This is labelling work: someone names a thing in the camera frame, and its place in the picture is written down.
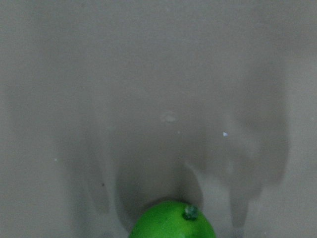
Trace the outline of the green lime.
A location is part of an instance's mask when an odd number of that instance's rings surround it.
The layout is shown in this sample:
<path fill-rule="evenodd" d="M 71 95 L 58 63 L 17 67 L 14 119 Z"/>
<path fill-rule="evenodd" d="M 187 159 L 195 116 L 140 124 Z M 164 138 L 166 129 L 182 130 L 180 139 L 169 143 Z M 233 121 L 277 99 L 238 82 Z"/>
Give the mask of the green lime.
<path fill-rule="evenodd" d="M 142 214 L 129 237 L 214 238 L 216 234 L 196 206 L 179 201 L 164 201 Z"/>

